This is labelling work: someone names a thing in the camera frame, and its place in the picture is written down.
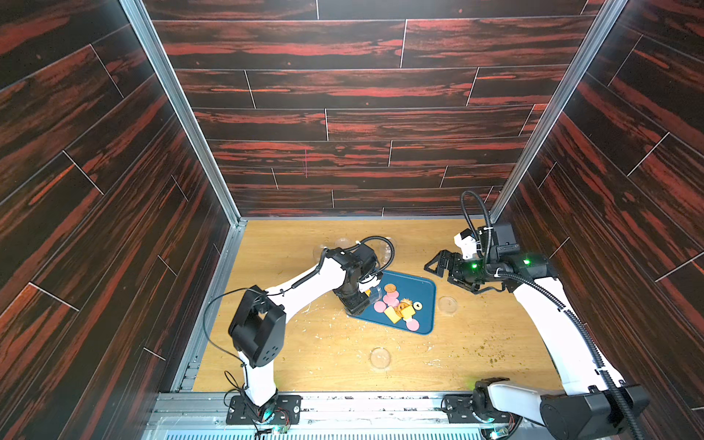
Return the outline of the clear jar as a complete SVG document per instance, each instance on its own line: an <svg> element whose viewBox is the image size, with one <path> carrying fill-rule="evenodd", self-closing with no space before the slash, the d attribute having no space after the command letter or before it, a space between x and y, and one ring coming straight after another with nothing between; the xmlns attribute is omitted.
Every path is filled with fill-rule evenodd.
<svg viewBox="0 0 704 440"><path fill-rule="evenodd" d="M373 277L373 278L370 278L369 280L366 280L366 282L361 284L361 287L365 288L363 293L365 293L367 295L367 297L370 299L370 302L372 304L380 301L382 299L382 297L385 295L385 291L384 291L383 287L381 286L381 279L378 277Z"/></svg>
<svg viewBox="0 0 704 440"><path fill-rule="evenodd" d="M326 245L316 245L313 248L313 261L315 262L315 264L318 264L320 260L325 257L328 249L329 247Z"/></svg>

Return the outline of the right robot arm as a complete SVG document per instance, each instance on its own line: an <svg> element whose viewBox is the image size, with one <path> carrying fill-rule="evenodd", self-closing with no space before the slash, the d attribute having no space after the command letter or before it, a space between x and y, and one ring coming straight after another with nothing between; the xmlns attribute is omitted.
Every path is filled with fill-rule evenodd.
<svg viewBox="0 0 704 440"><path fill-rule="evenodd" d="M464 415L481 423L483 439L509 439L521 423L544 427L554 439L601 439L645 434L639 415L650 399L643 386L628 384L606 359L570 304L548 257L522 251L508 223L495 224L481 197L471 190L485 224L455 236L458 251L439 251L425 270L470 293L506 290L535 325L561 380L561 390L539 390L506 377L481 379L471 399L460 406L457 396L443 399L449 422Z"/></svg>

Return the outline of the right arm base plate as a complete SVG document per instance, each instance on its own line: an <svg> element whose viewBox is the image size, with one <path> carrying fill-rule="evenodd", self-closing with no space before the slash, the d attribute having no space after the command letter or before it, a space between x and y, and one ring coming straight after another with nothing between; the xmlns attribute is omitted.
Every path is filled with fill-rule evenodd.
<svg viewBox="0 0 704 440"><path fill-rule="evenodd" d="M445 394L440 403L441 411L451 425L459 424L499 424L519 425L523 418L510 412L500 412L483 400L474 403L473 394Z"/></svg>

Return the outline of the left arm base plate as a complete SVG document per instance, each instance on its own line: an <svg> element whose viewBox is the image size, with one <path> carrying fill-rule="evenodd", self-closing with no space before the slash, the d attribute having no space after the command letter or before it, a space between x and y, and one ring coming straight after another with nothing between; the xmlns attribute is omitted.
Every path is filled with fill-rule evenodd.
<svg viewBox="0 0 704 440"><path fill-rule="evenodd" d="M227 425L298 425L302 396L276 394L262 406L255 405L245 395L234 395L227 407Z"/></svg>

